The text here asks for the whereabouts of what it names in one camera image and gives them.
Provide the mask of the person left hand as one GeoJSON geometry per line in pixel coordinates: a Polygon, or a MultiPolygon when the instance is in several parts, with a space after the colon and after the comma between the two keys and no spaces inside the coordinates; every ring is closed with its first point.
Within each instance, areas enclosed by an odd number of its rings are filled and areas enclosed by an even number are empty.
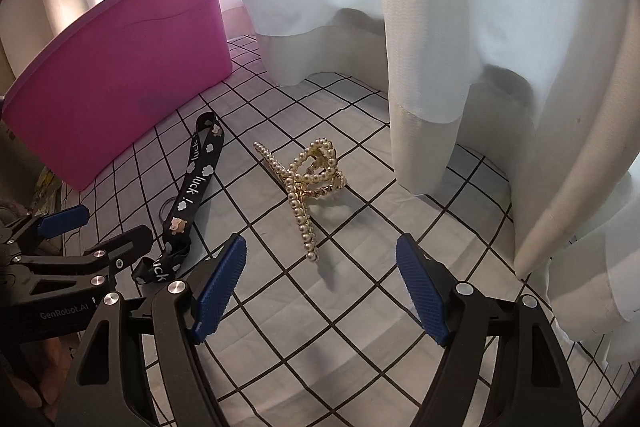
{"type": "Polygon", "coordinates": [[[54,426],[77,334],[33,343],[1,341],[1,425],[54,426]]]}

